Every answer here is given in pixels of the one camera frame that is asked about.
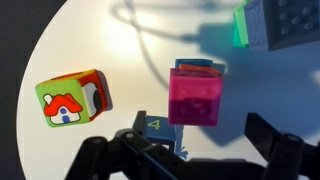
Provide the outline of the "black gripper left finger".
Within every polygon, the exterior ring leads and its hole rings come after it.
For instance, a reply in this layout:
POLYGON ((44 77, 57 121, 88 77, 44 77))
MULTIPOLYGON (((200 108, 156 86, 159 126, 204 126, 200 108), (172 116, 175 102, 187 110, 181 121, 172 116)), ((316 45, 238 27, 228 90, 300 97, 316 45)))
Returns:
POLYGON ((138 111, 132 128, 139 134, 142 134, 145 129, 145 122, 146 122, 146 112, 138 111))

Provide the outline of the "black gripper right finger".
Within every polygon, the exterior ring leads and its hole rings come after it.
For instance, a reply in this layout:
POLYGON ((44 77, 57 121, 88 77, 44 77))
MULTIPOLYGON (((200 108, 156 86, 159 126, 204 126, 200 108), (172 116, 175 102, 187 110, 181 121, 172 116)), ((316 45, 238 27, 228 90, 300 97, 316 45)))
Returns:
POLYGON ((266 161, 271 157, 281 136, 278 130, 257 113, 247 114, 244 134, 266 161))

